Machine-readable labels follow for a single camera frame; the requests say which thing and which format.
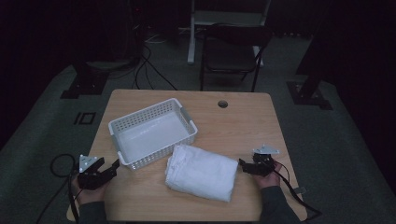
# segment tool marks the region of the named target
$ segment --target folded towel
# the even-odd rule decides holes
[[[229,202],[237,166],[237,161],[198,147],[175,146],[165,183],[173,190]]]

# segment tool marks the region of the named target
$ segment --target tripod base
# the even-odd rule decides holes
[[[61,99],[77,99],[80,95],[101,95],[106,85],[109,73],[94,75],[90,82],[81,84],[81,78],[77,75],[69,90],[62,93]]]
[[[301,94],[302,83],[287,82],[289,92],[296,105],[318,105],[322,110],[332,110],[329,101],[325,100],[317,89],[311,96],[304,96]]]

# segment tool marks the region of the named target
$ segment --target wire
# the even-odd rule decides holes
[[[275,161],[275,163],[280,164],[281,166],[283,166],[285,168],[286,172],[288,173],[288,181],[290,182],[290,173],[289,173],[288,168],[284,164],[282,164],[282,163],[280,163],[278,161]]]
[[[299,204],[301,204],[301,205],[304,206],[305,208],[307,208],[307,209],[309,209],[309,210],[311,210],[312,212],[315,213],[312,217],[308,217],[306,220],[304,220],[304,222],[306,222],[306,221],[308,221],[308,220],[312,220],[312,219],[314,219],[314,218],[319,217],[319,216],[322,215],[322,213],[321,213],[319,210],[317,210],[317,209],[311,207],[310,205],[308,205],[307,203],[303,202],[303,200],[301,200],[301,199],[298,197],[297,193],[294,191],[294,189],[293,189],[293,187],[291,186],[290,182],[289,182],[282,174],[280,174],[280,173],[279,173],[278,171],[276,171],[276,170],[274,170],[274,172],[275,172],[277,175],[279,175],[280,178],[282,178],[283,182],[285,182],[285,184],[288,186],[289,191],[290,191],[291,195],[293,196],[293,198],[294,198]]]
[[[59,158],[61,158],[61,157],[69,157],[69,158],[72,160],[72,162],[73,162],[73,164],[72,164],[72,166],[71,166],[71,169],[70,169],[70,172],[69,172],[68,174],[66,174],[66,175],[59,175],[59,174],[57,174],[57,173],[54,171],[54,169],[53,169],[54,163],[55,163]],[[41,213],[40,213],[40,215],[39,215],[37,221],[35,222],[36,224],[38,224],[38,223],[40,222],[41,218],[44,216],[45,212],[46,212],[47,209],[50,207],[50,204],[53,202],[53,200],[55,200],[55,198],[59,195],[59,193],[62,191],[62,189],[64,188],[64,186],[65,186],[66,184],[68,185],[69,195],[71,195],[71,193],[72,193],[72,192],[71,192],[71,179],[72,179],[71,177],[73,176],[73,174],[74,174],[74,172],[75,172],[75,168],[76,168],[76,160],[75,160],[75,158],[74,158],[72,155],[70,155],[70,154],[61,154],[61,155],[56,156],[54,159],[52,159],[52,161],[51,161],[51,163],[50,163],[50,167],[49,167],[50,172],[51,172],[53,175],[57,176],[57,177],[64,178],[64,182],[62,183],[61,187],[58,188],[58,190],[55,192],[55,194],[49,199],[49,201],[48,201],[47,204],[45,205],[44,209],[41,211]]]
[[[134,74],[134,82],[132,83],[132,89],[134,88],[134,85],[136,85],[137,89],[140,90],[140,86],[137,82],[138,80],[138,76],[139,76],[139,72],[140,70],[143,68],[143,66],[147,66],[148,65],[151,66],[151,68],[163,79],[165,80],[175,91],[177,91],[177,88],[163,75],[160,73],[160,71],[158,71],[158,69],[149,61],[149,58],[151,57],[151,49],[149,47],[147,47],[146,45],[143,46],[144,48],[146,48],[148,50],[148,56],[145,57],[144,55],[142,55],[142,58],[144,59],[143,62],[140,64],[139,68],[136,70],[136,73]],[[151,82],[149,81],[149,75],[148,75],[148,71],[147,71],[147,67],[146,68],[146,79],[148,80],[148,84],[150,85],[151,89],[154,90],[153,86],[151,85]]]
[[[151,49],[149,49],[149,47],[147,47],[146,45],[144,46],[146,49],[148,49],[150,55],[151,55]],[[155,66],[149,61],[148,58],[146,58],[145,56],[142,56],[145,61],[152,67],[152,69],[154,69],[154,71],[161,77],[163,78],[163,80],[165,80],[175,91],[177,91],[177,88],[168,80],[166,79],[166,77],[163,76],[163,74],[161,74],[157,68],[155,68]]]

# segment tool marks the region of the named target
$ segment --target table surface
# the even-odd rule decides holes
[[[252,162],[252,149],[263,144],[280,154],[273,158],[290,172],[290,183],[298,187],[276,112],[270,95],[252,92],[219,91],[136,91],[115,90],[109,99],[90,156],[104,157],[108,168],[118,156],[108,123],[137,110],[177,98],[198,128],[193,146],[231,159]],[[228,107],[220,108],[225,100]],[[165,186],[167,158],[136,171],[121,165],[106,191],[108,220],[125,221],[255,221],[262,209],[261,197],[252,177],[238,167],[233,196],[229,203],[199,198]],[[281,174],[286,176],[285,169]],[[292,198],[281,183],[290,207],[300,220],[306,219],[304,207]],[[67,217],[73,219],[69,211]]]

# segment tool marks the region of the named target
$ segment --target folding chair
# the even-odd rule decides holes
[[[201,91],[204,89],[205,74],[240,74],[241,81],[254,72],[251,91],[256,87],[262,53],[272,38],[272,31],[261,25],[246,26],[215,23],[205,30],[201,60]],[[253,47],[259,47],[257,54]]]

